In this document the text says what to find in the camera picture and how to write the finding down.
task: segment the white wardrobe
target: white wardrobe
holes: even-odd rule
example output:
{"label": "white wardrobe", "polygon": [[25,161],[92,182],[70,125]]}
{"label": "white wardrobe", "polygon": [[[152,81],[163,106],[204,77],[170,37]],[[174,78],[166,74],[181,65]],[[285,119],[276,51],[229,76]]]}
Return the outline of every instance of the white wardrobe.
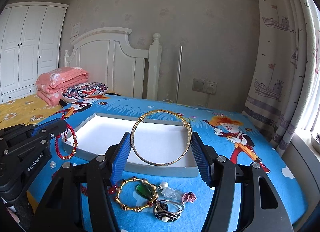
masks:
{"label": "white wardrobe", "polygon": [[0,103],[36,93],[38,76],[58,67],[68,5],[9,4],[0,15]]}

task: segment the wardrobe door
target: wardrobe door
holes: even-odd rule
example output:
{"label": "wardrobe door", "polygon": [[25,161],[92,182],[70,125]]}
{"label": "wardrobe door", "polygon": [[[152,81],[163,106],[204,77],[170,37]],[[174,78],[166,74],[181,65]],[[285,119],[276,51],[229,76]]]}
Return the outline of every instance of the wardrobe door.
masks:
{"label": "wardrobe door", "polygon": [[48,6],[45,12],[39,42],[39,75],[58,67],[60,31],[64,13],[64,7],[56,6]]}
{"label": "wardrobe door", "polygon": [[47,6],[29,6],[22,28],[19,49],[19,87],[36,83],[41,26]]}
{"label": "wardrobe door", "polygon": [[18,59],[20,38],[28,8],[29,6],[11,8],[5,27],[0,55],[2,94],[19,88]]}
{"label": "wardrobe door", "polygon": [[[8,17],[10,14],[11,8],[4,9],[0,14],[0,55],[1,55],[1,47],[2,47],[2,40],[4,35],[5,26],[8,21]],[[2,96],[1,96],[1,86],[0,86],[0,103],[2,103]]]}

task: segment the bed post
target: bed post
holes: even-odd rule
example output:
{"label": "bed post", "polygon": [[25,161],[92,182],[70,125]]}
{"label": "bed post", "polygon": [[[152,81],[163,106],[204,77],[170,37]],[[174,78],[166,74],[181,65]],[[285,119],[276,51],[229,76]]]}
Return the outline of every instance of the bed post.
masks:
{"label": "bed post", "polygon": [[64,52],[65,52],[64,57],[63,57],[64,58],[64,66],[67,67],[67,66],[70,66],[70,61],[67,61],[67,58],[69,57],[68,50],[65,50]]}
{"label": "bed post", "polygon": [[153,35],[153,43],[150,45],[149,49],[149,71],[147,87],[147,99],[149,100],[157,100],[159,69],[162,52],[162,46],[159,42],[160,37],[161,35],[159,33],[155,33]]}

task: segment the green gemstone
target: green gemstone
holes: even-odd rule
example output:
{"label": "green gemstone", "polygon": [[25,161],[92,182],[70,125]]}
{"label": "green gemstone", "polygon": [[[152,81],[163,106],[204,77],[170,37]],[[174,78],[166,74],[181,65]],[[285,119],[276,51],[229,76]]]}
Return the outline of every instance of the green gemstone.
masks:
{"label": "green gemstone", "polygon": [[145,184],[138,184],[136,186],[136,191],[141,197],[143,197],[147,200],[152,199],[152,192],[151,192],[150,186],[145,185]]}

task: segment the white headboard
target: white headboard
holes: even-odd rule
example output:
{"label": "white headboard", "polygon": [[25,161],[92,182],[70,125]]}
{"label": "white headboard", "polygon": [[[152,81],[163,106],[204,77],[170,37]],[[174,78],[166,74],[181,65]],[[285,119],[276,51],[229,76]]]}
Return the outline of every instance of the white headboard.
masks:
{"label": "white headboard", "polygon": [[162,46],[160,34],[153,35],[149,50],[133,49],[128,40],[131,29],[97,28],[80,35],[69,56],[65,51],[64,66],[82,67],[89,72],[89,81],[103,82],[110,91],[142,98],[145,59],[148,59],[147,99],[156,100]]}

